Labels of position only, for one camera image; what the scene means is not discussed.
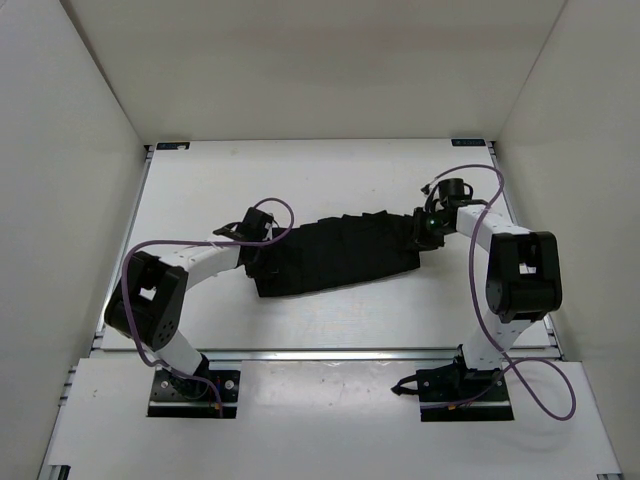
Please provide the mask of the black pleated skirt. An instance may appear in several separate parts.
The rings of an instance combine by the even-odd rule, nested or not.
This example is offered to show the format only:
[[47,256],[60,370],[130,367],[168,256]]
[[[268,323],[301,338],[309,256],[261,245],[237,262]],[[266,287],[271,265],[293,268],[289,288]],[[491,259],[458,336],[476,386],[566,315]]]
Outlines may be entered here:
[[385,210],[328,217],[249,249],[245,272],[261,298],[315,293],[416,270],[412,219]]

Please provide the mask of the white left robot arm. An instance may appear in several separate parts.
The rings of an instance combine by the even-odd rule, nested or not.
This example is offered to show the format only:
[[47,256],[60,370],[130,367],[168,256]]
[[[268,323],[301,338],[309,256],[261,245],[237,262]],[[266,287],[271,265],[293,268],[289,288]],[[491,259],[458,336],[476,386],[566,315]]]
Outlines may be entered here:
[[209,385],[209,362],[179,330],[187,292],[221,273],[249,264],[278,238],[274,216],[257,205],[242,221],[227,224],[205,241],[157,240],[132,248],[108,300],[104,322],[134,342],[143,362],[174,376],[188,398]]

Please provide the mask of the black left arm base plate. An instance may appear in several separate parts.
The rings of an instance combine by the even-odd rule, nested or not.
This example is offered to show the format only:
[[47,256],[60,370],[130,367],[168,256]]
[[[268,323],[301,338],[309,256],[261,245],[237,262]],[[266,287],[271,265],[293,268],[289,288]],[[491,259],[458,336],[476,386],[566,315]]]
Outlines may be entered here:
[[147,407],[151,418],[235,419],[240,392],[240,370],[209,371],[218,389],[219,404],[214,392],[202,382],[184,380],[158,368],[154,372]]

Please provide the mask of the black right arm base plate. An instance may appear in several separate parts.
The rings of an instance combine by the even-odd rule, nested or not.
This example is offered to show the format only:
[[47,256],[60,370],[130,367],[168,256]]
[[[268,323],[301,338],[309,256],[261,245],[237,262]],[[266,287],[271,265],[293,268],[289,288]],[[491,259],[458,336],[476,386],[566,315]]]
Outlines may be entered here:
[[509,392],[500,374],[499,369],[475,371],[454,361],[418,369],[400,379],[391,391],[417,396],[423,423],[513,421]]

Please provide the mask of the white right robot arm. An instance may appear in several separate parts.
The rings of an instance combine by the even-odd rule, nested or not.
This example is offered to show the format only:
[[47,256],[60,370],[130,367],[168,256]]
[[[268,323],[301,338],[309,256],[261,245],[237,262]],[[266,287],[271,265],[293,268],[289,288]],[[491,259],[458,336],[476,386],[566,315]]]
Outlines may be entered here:
[[444,246],[449,234],[470,239],[470,253],[488,254],[485,298],[488,310],[479,331],[461,346],[464,366],[448,376],[449,391],[471,400],[484,388],[481,372],[493,372],[505,361],[504,353],[533,323],[557,310],[562,285],[556,237],[513,223],[475,199],[464,180],[452,178],[423,188],[425,205],[414,210],[412,245],[420,251]]

